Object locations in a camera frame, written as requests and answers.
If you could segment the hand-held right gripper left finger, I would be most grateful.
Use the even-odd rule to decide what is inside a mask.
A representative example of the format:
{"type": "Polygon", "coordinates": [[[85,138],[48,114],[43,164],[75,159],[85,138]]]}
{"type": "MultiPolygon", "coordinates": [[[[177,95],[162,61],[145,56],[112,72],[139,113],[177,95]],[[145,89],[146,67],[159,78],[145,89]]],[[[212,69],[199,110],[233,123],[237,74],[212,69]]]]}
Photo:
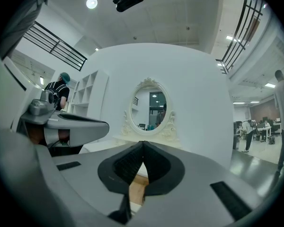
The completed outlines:
{"type": "Polygon", "coordinates": [[[103,160],[98,166],[98,176],[109,191],[128,194],[142,163],[143,143],[140,141],[103,160]]]}

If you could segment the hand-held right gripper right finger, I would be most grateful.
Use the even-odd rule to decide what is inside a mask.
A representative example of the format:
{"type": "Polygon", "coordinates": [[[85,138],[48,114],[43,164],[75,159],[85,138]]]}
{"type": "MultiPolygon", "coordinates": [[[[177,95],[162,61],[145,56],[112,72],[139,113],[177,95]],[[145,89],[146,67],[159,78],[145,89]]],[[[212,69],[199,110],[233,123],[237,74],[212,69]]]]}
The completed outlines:
{"type": "Polygon", "coordinates": [[[143,142],[143,163],[149,180],[145,196],[168,194],[180,184],[185,174],[184,164],[178,157],[148,141],[143,142]]]}

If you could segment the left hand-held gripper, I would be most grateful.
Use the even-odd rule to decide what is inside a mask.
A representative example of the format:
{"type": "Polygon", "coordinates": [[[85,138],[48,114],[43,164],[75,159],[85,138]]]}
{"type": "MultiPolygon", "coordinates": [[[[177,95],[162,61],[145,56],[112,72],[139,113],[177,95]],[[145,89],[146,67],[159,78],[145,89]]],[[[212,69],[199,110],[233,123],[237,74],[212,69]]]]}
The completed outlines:
{"type": "Polygon", "coordinates": [[[0,130],[22,133],[28,137],[29,125],[70,131],[67,142],[51,147],[79,147],[106,136],[104,121],[56,111],[53,93],[41,89],[24,75],[9,58],[0,58],[0,130]]]}

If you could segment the white dressing table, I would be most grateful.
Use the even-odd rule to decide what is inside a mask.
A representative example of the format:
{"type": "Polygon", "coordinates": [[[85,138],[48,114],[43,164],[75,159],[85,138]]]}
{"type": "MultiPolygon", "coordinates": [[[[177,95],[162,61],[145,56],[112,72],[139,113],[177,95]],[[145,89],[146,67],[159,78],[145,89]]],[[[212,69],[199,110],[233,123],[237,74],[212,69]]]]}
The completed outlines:
{"type": "MultiPolygon", "coordinates": [[[[120,139],[120,138],[112,138],[110,140],[104,140],[104,141],[97,140],[97,141],[94,141],[92,143],[84,144],[82,149],[80,150],[79,154],[106,150],[106,149],[119,147],[121,145],[133,143],[133,142],[135,142],[135,141],[124,140],[124,139],[120,139]]],[[[179,140],[177,140],[175,143],[159,142],[159,144],[165,144],[167,146],[183,150],[179,140]]],[[[143,177],[148,177],[147,170],[146,170],[146,167],[145,167],[144,164],[142,164],[142,166],[140,167],[137,174],[140,175],[140,176],[143,176],[143,177]]]]}

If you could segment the person's left hand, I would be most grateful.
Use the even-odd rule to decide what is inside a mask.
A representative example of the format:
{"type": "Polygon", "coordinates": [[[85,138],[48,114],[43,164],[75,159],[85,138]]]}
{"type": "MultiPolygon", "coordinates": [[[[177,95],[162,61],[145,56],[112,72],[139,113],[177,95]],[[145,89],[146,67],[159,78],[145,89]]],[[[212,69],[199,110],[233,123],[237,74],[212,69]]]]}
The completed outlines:
{"type": "Polygon", "coordinates": [[[34,144],[51,146],[59,141],[67,142],[70,139],[69,130],[49,129],[43,125],[29,125],[27,132],[34,144]]]}

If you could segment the white cube bookshelf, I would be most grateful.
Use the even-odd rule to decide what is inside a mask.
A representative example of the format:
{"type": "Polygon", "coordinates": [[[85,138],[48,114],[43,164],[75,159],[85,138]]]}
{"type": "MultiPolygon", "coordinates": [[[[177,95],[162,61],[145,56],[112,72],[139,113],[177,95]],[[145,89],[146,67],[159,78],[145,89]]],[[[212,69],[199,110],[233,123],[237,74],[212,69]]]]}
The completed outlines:
{"type": "Polygon", "coordinates": [[[97,70],[79,80],[67,112],[99,120],[108,78],[105,72],[97,70]]]}

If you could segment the black balcony railing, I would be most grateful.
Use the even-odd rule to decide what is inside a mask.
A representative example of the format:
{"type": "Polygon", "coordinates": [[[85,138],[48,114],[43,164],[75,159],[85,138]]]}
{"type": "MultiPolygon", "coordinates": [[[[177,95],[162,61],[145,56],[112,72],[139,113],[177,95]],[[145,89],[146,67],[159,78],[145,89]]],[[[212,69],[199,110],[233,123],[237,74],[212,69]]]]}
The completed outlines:
{"type": "Polygon", "coordinates": [[[24,38],[78,71],[87,61],[83,54],[36,21],[24,38]]]}
{"type": "Polygon", "coordinates": [[[234,32],[225,35],[226,51],[217,61],[221,73],[226,75],[233,68],[238,58],[246,51],[263,16],[263,0],[242,0],[239,16],[234,16],[237,25],[234,32]]]}

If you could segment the white office desk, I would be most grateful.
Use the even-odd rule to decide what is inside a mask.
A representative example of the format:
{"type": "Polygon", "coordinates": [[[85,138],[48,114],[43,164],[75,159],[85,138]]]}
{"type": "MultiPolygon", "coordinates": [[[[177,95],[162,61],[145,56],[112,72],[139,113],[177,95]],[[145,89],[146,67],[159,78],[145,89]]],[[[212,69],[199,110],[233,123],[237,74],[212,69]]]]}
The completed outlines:
{"type": "Polygon", "coordinates": [[[261,131],[266,131],[266,136],[264,137],[264,139],[266,140],[266,142],[269,141],[269,137],[272,134],[276,134],[276,135],[282,135],[282,124],[280,122],[273,122],[272,124],[270,124],[269,127],[266,127],[265,123],[257,123],[257,130],[259,132],[261,131]]]}

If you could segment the person's grey shirt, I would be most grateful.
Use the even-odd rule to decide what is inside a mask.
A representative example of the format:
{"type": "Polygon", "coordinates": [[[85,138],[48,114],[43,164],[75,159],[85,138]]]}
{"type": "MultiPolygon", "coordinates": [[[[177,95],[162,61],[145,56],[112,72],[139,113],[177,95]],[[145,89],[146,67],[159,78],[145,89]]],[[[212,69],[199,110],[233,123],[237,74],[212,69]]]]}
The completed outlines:
{"type": "Polygon", "coordinates": [[[23,0],[0,36],[0,58],[10,56],[25,33],[32,27],[43,4],[48,0],[23,0]]]}

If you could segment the oval mirror cream ornate frame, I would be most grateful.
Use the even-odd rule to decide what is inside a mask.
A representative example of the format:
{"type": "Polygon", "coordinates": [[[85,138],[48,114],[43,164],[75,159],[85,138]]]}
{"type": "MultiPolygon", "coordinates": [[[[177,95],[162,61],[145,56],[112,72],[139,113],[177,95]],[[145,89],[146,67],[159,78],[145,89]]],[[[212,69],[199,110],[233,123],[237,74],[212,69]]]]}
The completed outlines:
{"type": "Polygon", "coordinates": [[[166,89],[159,82],[146,78],[137,85],[124,112],[121,135],[131,141],[179,146],[175,111],[166,89]]]}

